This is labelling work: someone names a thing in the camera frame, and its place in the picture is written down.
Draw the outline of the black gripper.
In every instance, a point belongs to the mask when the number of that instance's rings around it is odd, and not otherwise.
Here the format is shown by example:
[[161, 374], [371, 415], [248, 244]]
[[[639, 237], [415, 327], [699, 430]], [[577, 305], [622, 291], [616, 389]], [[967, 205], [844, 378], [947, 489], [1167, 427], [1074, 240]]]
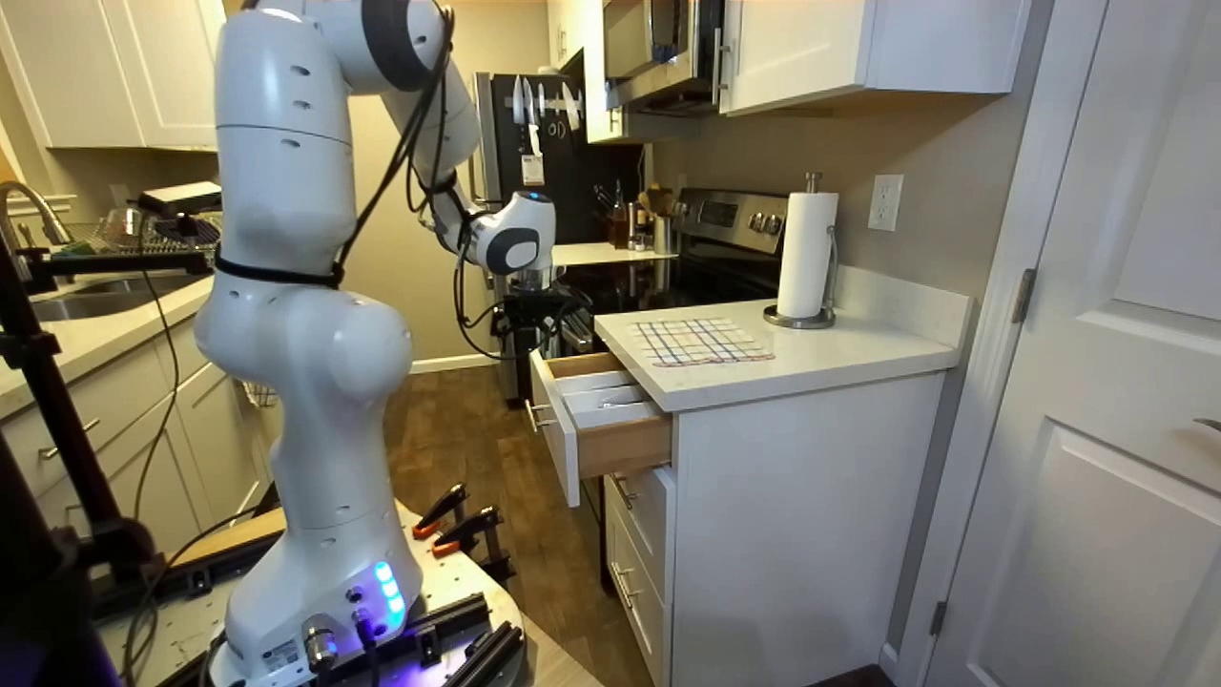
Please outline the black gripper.
[[592, 298], [572, 286], [510, 291], [494, 314], [494, 335], [504, 354], [531, 354], [535, 346], [555, 354], [592, 351]]

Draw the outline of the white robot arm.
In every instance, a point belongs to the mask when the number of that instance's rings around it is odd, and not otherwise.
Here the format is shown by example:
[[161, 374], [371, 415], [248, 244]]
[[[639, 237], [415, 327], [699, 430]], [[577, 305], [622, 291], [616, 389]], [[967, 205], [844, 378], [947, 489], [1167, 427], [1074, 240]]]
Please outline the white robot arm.
[[544, 272], [558, 210], [521, 190], [475, 210], [456, 184], [477, 106], [434, 0], [248, 0], [227, 20], [215, 76], [223, 240], [198, 351], [283, 402], [270, 478], [280, 541], [227, 608], [215, 687], [307, 687], [410, 631], [425, 574], [385, 468], [385, 397], [413, 338], [397, 309], [344, 286], [358, 237], [351, 112], [385, 102], [397, 168], [425, 190], [447, 251], [495, 274]]

